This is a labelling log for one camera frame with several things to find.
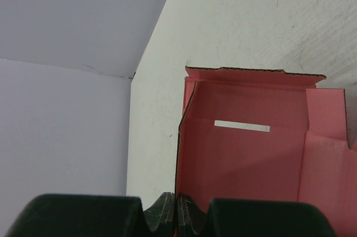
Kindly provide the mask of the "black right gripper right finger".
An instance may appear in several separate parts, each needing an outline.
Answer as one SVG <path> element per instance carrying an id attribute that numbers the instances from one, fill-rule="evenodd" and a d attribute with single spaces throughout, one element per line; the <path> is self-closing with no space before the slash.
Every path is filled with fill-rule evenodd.
<path id="1" fill-rule="evenodd" d="M 345 236 L 345 192 L 299 192 L 296 201 L 177 195 L 178 236 Z"/>

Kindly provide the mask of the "pink cardboard box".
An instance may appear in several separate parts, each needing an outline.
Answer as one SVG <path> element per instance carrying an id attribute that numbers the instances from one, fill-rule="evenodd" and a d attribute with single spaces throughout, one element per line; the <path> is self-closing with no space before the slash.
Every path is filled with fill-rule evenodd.
<path id="1" fill-rule="evenodd" d="M 345 192 L 346 235 L 356 235 L 356 148 L 345 92 L 320 74 L 187 67 L 175 193 L 296 201 Z"/>

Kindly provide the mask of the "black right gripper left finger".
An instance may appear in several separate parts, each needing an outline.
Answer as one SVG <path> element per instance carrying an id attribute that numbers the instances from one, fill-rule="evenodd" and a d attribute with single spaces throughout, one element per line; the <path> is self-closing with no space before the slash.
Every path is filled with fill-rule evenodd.
<path id="1" fill-rule="evenodd" d="M 176 197 L 164 192 L 146 210 L 138 197 L 43 194 L 19 213 L 6 236 L 173 236 Z"/>

